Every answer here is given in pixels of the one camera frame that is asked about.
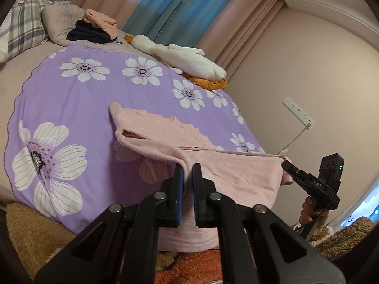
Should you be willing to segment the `right hand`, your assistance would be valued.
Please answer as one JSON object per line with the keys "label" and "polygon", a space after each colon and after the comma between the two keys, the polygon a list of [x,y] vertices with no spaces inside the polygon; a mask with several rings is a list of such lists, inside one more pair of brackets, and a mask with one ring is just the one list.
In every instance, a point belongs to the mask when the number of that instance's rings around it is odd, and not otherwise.
{"label": "right hand", "polygon": [[[305,200],[304,203],[302,204],[302,211],[299,216],[299,223],[301,226],[304,226],[308,223],[311,223],[313,220],[311,216],[313,215],[313,200],[310,196],[308,196]],[[319,222],[318,227],[324,226],[325,223],[328,220],[329,217],[329,210],[325,210],[322,214],[320,214],[321,220]]]}

